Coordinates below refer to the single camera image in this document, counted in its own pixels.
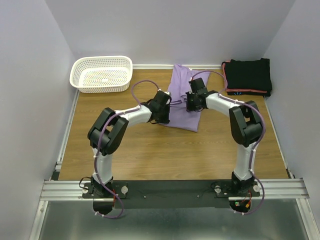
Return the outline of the purple t-shirt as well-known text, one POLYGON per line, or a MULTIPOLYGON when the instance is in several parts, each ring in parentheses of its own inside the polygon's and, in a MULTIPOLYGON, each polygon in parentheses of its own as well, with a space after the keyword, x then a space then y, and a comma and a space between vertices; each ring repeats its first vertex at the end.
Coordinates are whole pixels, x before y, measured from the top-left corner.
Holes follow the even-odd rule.
POLYGON ((178 128, 192 132, 198 131, 200 112, 187 111, 187 92, 191 91, 189 81, 199 73, 180 64, 174 64, 167 91, 171 93, 169 123, 166 127, 178 128))

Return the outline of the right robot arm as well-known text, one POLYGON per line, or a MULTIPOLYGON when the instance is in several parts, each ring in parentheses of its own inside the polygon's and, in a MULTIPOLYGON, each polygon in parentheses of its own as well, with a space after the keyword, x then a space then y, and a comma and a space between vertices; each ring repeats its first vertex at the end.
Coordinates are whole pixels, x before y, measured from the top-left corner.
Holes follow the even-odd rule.
POLYGON ((189 112, 204 109, 218 111, 230 121, 233 140, 237 143, 236 166, 231 174, 230 191, 241 196, 253 186, 256 150, 266 132, 266 126, 254 101, 239 101, 208 91, 202 78, 189 81, 191 91, 186 93, 189 112))

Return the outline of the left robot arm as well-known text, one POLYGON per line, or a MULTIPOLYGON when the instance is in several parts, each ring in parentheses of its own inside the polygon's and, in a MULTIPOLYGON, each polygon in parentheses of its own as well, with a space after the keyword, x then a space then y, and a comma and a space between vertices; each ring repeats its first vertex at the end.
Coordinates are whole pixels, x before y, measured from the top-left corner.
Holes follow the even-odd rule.
POLYGON ((127 128, 144 123, 168 124, 171 94, 158 90, 155 96, 138 106, 114 111, 105 108, 87 134, 93 150, 93 169, 88 193, 99 198, 114 196, 112 158, 119 148, 127 128))

